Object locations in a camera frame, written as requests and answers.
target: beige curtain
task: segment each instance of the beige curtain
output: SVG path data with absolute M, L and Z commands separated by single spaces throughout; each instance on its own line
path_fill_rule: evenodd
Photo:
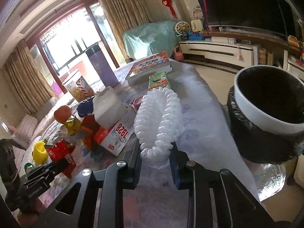
M 14 95 L 28 114 L 35 114 L 51 97 L 56 97 L 24 40 L 18 43 L 3 68 Z
M 123 33 L 131 28 L 149 23 L 147 12 L 140 0 L 98 0 L 109 22 L 118 46 L 128 62 Z

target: thick book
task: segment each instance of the thick book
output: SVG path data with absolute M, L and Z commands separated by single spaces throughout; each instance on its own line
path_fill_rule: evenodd
M 129 84 L 148 81 L 150 75 L 161 72 L 172 72 L 169 57 L 165 51 L 137 60 L 130 69 L 126 81 Z

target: black tv screen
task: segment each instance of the black tv screen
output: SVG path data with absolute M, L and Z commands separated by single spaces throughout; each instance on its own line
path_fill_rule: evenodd
M 286 35 L 295 35 L 292 10 L 285 0 L 198 0 L 208 25 L 259 28 Z

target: purple tumbler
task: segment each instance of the purple tumbler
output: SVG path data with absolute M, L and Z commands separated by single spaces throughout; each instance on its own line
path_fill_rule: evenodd
M 105 87 L 116 87 L 119 83 L 98 43 L 86 50 L 86 54 Z

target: ceiling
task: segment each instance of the ceiling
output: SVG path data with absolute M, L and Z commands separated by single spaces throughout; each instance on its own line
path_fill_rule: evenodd
M 0 68 L 21 39 L 55 10 L 72 1 L 74 0 L 21 0 L 17 3 L 0 30 Z

